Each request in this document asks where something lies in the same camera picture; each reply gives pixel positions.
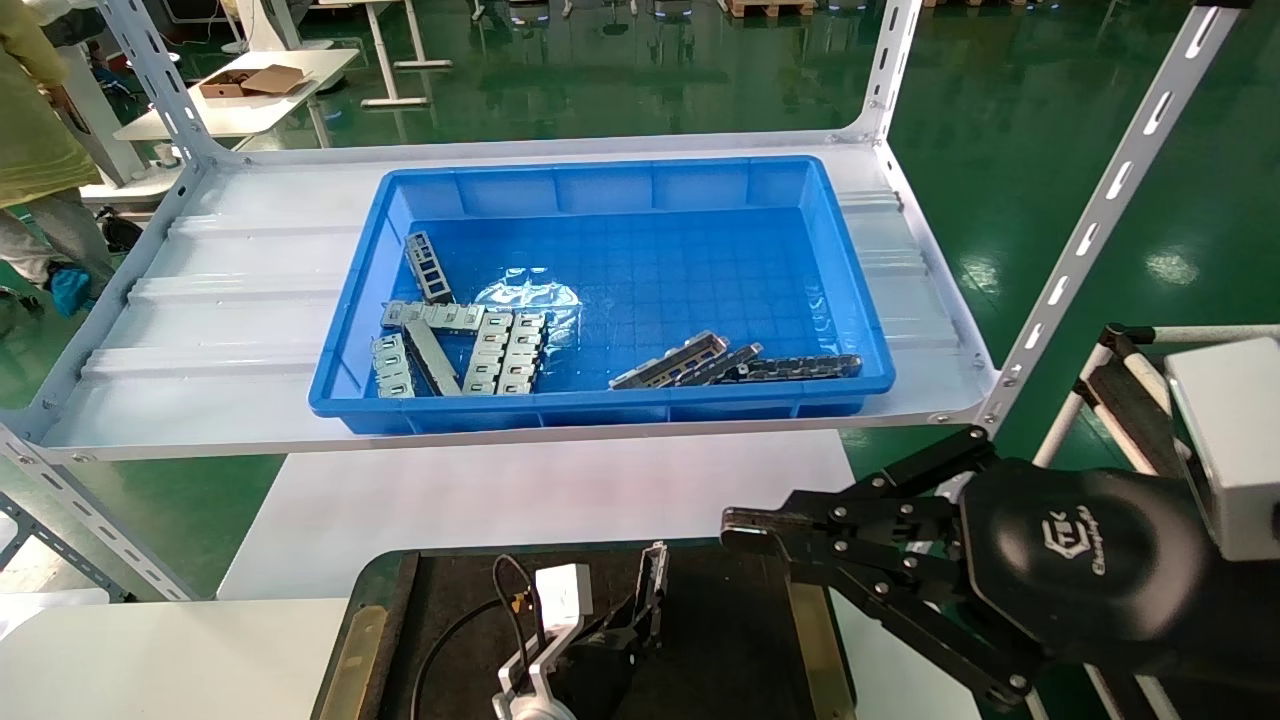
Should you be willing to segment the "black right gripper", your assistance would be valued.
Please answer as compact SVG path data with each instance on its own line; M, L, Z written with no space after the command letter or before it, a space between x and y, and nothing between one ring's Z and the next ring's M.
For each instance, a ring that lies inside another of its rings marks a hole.
M975 474L957 506L977 596L1048 657L1277 689L1277 564L1226 560L1184 484L1005 459ZM897 560L886 546L727 534L724 547L782 559L792 582L835 591L992 705L1032 692L1039 661L986 644L864 561Z

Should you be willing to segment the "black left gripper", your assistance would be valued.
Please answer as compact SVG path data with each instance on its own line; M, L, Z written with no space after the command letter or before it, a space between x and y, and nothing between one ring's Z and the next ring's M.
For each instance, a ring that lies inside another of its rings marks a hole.
M882 521L920 521L925 509L950 503L940 487L998 460L979 427L968 427L863 477L840 491L796 489L773 510L726 509L722 536L851 530ZM598 623L598 638L577 639L556 660L550 692L576 719L612 719L627 694L639 653L660 648L662 610L636 610L626 598Z

